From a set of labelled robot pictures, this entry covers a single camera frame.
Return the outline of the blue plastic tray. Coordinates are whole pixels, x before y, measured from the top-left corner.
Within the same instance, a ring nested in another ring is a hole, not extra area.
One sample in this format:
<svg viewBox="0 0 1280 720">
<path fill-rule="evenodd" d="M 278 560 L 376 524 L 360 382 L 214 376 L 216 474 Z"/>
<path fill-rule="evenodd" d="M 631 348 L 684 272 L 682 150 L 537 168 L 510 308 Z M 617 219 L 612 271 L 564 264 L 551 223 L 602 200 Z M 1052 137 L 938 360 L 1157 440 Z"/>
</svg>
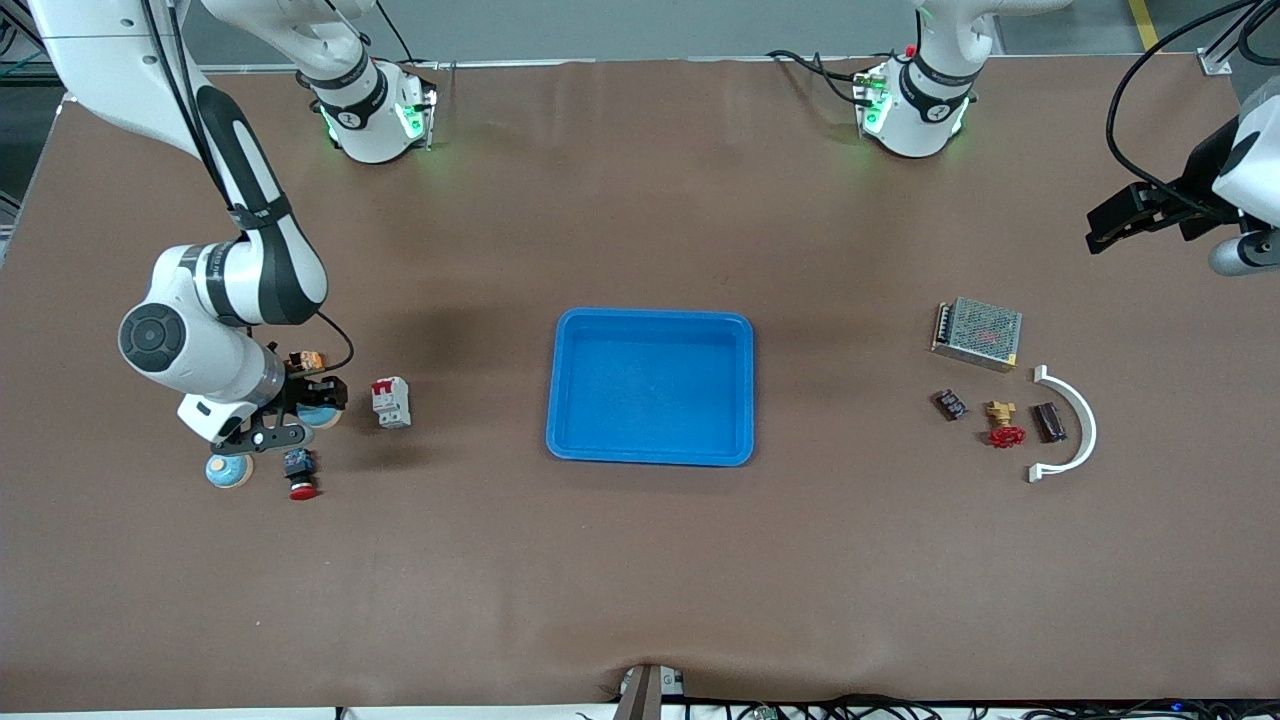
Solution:
<svg viewBox="0 0 1280 720">
<path fill-rule="evenodd" d="M 755 332 L 737 313 L 573 307 L 556 327 L 559 459 L 740 468 L 755 450 Z"/>
</svg>

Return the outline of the white curved plastic bracket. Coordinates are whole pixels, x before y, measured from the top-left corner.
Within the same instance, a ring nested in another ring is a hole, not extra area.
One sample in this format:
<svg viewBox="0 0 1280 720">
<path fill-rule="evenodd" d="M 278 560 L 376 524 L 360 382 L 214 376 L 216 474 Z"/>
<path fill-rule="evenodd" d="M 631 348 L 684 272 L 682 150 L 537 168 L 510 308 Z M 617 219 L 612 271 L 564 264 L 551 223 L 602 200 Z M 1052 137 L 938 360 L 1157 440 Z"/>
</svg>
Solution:
<svg viewBox="0 0 1280 720">
<path fill-rule="evenodd" d="M 1027 482 L 1038 483 L 1046 477 L 1060 475 L 1084 465 L 1093 455 L 1098 439 L 1098 427 L 1094 411 L 1084 395 L 1068 382 L 1052 375 L 1047 365 L 1041 364 L 1033 370 L 1033 382 L 1050 387 L 1066 400 L 1080 424 L 1080 441 L 1074 457 L 1065 464 L 1036 462 L 1027 470 Z"/>
</svg>

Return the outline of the red mushroom emergency stop button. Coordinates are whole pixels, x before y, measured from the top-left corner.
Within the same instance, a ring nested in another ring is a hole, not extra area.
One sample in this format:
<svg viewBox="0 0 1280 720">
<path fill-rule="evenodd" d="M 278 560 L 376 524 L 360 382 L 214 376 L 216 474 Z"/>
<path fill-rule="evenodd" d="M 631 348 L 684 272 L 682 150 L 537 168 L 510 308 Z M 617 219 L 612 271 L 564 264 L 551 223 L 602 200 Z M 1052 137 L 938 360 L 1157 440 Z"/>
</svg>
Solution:
<svg viewBox="0 0 1280 720">
<path fill-rule="evenodd" d="M 308 448 L 293 448 L 283 456 L 284 474 L 289 483 L 288 497 L 301 502 L 320 496 L 315 474 L 317 461 Z"/>
</svg>

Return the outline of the brown table mat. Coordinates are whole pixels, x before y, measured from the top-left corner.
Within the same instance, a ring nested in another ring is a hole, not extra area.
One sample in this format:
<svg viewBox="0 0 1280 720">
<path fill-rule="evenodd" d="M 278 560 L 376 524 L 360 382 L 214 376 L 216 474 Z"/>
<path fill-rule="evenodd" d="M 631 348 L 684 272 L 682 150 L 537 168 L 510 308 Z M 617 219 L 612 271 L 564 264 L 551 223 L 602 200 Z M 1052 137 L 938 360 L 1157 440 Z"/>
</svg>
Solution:
<svg viewBox="0 0 1280 720">
<path fill-rule="evenodd" d="M 233 229 L 192 158 L 68 102 L 0 270 L 0 712 L 577 703 L 636 664 L 736 700 L 1280 697 L 1280 272 L 1216 275 L 1219 233 L 1087 251 L 1126 67 L 992 61 L 916 161 L 771 61 L 462 69 L 384 167 L 289 76 L 220 77 L 357 347 L 308 502 L 275 459 L 212 488 L 123 361 L 155 258 Z M 1023 314 L 1012 372 L 931 351 L 956 297 Z M 749 319 L 750 460 L 553 456 L 573 307 Z M 1041 364 L 1098 439 L 1032 484 L 1082 433 Z M 378 425 L 392 375 L 411 427 Z"/>
</svg>

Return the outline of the metal mesh power supply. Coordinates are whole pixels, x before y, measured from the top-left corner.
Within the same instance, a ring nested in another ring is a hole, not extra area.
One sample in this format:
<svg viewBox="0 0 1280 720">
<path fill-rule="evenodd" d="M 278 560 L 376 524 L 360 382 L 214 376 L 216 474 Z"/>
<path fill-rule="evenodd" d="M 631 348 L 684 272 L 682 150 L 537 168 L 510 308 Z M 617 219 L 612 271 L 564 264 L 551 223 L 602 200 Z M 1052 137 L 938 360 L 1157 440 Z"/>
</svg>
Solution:
<svg viewBox="0 0 1280 720">
<path fill-rule="evenodd" d="M 1023 314 L 956 297 L 942 302 L 934 319 L 931 351 L 943 357 L 1010 373 L 1018 366 Z"/>
</svg>

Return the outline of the white red circuit breaker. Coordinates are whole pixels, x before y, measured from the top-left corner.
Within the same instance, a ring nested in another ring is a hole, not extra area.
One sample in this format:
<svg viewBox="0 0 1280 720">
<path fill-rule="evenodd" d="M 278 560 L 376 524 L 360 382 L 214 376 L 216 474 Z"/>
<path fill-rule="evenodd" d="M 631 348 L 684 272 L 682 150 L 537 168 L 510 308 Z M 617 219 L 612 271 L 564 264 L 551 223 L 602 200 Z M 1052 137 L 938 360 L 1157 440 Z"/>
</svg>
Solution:
<svg viewBox="0 0 1280 720">
<path fill-rule="evenodd" d="M 412 424 L 410 387 L 402 377 L 392 375 L 372 382 L 371 406 L 380 428 L 399 429 Z"/>
</svg>

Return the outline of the brass valve red handwheel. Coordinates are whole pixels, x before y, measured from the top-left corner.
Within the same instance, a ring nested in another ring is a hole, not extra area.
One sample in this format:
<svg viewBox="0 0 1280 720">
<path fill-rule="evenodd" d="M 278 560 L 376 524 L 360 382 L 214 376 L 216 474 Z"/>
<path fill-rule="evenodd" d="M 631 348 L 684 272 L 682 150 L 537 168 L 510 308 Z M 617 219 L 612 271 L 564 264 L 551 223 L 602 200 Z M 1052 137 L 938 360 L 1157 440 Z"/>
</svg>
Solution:
<svg viewBox="0 0 1280 720">
<path fill-rule="evenodd" d="M 1014 448 L 1023 445 L 1027 432 L 1014 423 L 1016 406 L 992 401 L 986 407 L 987 418 L 991 420 L 988 442 L 996 448 Z"/>
</svg>

